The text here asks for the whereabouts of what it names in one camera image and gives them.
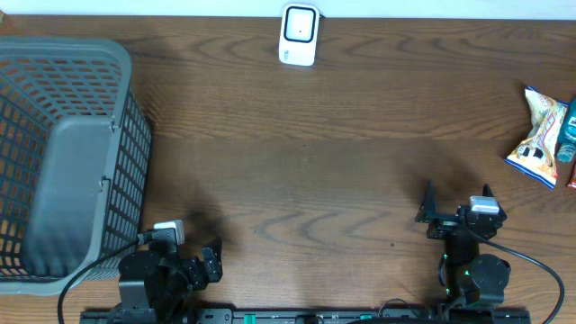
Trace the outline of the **yellow noodle snack bag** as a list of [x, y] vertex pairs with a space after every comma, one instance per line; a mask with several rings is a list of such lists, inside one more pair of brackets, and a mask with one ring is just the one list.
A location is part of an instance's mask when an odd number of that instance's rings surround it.
[[505, 162], [554, 189], [558, 177], [554, 154], [569, 105], [541, 94], [532, 86], [525, 88], [525, 97], [533, 128], [505, 158]]

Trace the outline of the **red chocolate bar wrapper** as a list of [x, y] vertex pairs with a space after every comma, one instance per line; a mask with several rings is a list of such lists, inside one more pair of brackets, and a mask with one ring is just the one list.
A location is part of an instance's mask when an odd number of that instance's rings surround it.
[[572, 168], [572, 172], [571, 172], [571, 178], [569, 180], [569, 182], [566, 185], [568, 188], [571, 188], [573, 190], [576, 189], [576, 165], [573, 166]]

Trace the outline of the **teal mouthwash bottle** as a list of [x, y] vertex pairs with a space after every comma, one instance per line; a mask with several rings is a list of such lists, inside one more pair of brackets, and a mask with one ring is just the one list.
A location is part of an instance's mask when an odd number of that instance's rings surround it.
[[561, 132], [558, 137], [559, 148], [557, 159], [563, 163], [570, 163], [575, 157], [575, 100], [571, 101]]

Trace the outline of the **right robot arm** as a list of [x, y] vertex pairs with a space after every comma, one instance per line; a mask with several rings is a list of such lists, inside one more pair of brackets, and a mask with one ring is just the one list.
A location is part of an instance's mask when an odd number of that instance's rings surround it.
[[453, 213], [437, 209], [433, 185], [427, 183], [415, 221], [426, 223], [427, 238], [444, 242], [438, 280], [446, 288], [447, 302], [437, 307], [438, 317], [449, 321], [450, 314], [462, 311], [491, 312], [504, 302], [511, 267], [497, 256], [480, 252], [507, 219], [488, 185]]

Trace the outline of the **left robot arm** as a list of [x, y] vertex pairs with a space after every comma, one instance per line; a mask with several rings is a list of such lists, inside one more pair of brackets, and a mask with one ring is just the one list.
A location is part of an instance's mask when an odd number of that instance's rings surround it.
[[113, 323], [195, 323], [185, 301], [223, 277], [222, 240], [201, 248], [202, 255], [182, 259], [173, 238], [153, 239], [119, 263], [121, 302], [105, 318]]

